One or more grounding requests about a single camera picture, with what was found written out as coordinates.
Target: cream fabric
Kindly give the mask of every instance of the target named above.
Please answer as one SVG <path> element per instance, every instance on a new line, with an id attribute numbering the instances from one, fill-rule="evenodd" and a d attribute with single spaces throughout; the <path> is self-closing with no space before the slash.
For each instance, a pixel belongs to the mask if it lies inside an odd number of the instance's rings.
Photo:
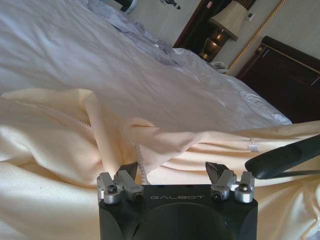
<path id="1" fill-rule="evenodd" d="M 206 184 L 205 161 L 223 163 L 240 176 L 248 159 L 319 133 L 320 121 L 232 133 L 170 132 L 141 118 L 119 118 L 89 90 L 5 93 L 0 239 L 98 240 L 96 177 L 103 171 L 113 175 L 121 164 L 142 159 L 152 184 Z M 319 158 L 295 169 L 320 169 Z M 319 181 L 318 176 L 257 181 L 258 239 L 315 233 Z"/>

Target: wrinkled fabric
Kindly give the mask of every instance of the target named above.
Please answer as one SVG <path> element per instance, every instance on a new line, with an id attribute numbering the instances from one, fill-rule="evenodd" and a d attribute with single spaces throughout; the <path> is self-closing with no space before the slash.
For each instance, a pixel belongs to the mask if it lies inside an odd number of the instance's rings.
<path id="1" fill-rule="evenodd" d="M 125 14 L 100 0 L 89 0 L 88 8 L 125 34 L 138 48 L 160 63 L 165 65 L 182 64 L 172 47 L 154 38 L 141 23 L 132 22 Z"/>
<path id="2" fill-rule="evenodd" d="M 0 2 L 0 93 L 89 89 L 117 115 L 171 131 L 291 123 L 241 81 L 190 51 L 175 53 L 183 65 L 160 63 L 78 0 Z"/>
<path id="3" fill-rule="evenodd" d="M 121 118 L 89 90 L 8 92 L 0 97 L 0 239 L 98 240 L 96 177 L 113 175 L 122 164 L 140 163 L 138 182 L 145 174 L 151 184 L 209 184 L 206 161 L 239 177 L 248 159 L 319 133 L 320 121 L 174 132 Z M 319 160 L 291 171 L 319 169 Z M 319 182 L 319 176 L 256 181 L 258 239 L 317 232 Z"/>

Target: lamp shade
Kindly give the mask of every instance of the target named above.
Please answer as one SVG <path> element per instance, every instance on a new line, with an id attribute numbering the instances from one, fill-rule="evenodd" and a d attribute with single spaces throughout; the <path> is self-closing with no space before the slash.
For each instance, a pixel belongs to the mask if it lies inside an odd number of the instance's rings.
<path id="1" fill-rule="evenodd" d="M 209 21 L 225 30 L 236 41 L 240 26 L 247 14 L 247 9 L 233 0 L 221 12 L 211 17 Z"/>

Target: black handle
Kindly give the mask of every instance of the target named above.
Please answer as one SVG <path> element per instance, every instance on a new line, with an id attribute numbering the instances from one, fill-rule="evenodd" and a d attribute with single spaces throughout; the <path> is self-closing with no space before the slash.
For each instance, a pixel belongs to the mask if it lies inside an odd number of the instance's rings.
<path id="1" fill-rule="evenodd" d="M 270 179 L 320 155 L 320 134 L 267 151 L 245 163 L 256 179 Z"/>

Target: wall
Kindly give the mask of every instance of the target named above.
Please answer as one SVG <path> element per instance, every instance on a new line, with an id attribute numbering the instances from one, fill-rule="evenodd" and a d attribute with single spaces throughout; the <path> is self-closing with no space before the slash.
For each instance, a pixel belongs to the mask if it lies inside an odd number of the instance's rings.
<path id="1" fill-rule="evenodd" d="M 279 0 L 257 0 L 250 9 L 250 12 L 255 14 L 252 21 L 245 20 L 243 22 L 238 40 L 229 39 L 214 61 L 222 61 L 227 65 L 232 63 L 278 2 Z M 320 1 L 286 0 L 283 7 L 240 59 L 230 75 L 237 74 L 266 35 L 320 59 Z"/>
<path id="2" fill-rule="evenodd" d="M 140 22 L 156 38 L 175 44 L 201 0 L 176 0 L 181 9 L 164 5 L 159 0 L 138 0 L 129 18 Z"/>

